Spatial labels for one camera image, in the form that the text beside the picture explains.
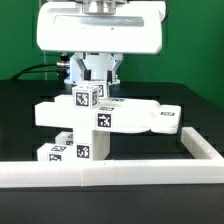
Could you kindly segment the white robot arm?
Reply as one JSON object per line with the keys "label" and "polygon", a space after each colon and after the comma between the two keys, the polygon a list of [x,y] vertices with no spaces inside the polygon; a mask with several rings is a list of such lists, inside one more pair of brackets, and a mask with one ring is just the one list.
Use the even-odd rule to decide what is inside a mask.
{"label": "white robot arm", "polygon": [[43,51],[70,53],[76,84],[116,81],[125,54],[156,54],[162,48],[165,0],[47,0],[37,21]]}

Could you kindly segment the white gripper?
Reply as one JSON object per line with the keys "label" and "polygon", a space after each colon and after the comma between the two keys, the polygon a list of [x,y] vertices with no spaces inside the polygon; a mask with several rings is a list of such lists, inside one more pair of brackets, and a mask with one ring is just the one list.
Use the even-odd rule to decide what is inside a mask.
{"label": "white gripper", "polygon": [[[94,2],[50,1],[38,15],[37,44],[45,51],[156,54],[162,48],[162,22],[167,18],[164,1],[114,3],[109,13],[94,13]],[[75,53],[79,80],[90,81],[86,54]],[[122,54],[109,56],[107,82],[116,81]]]}

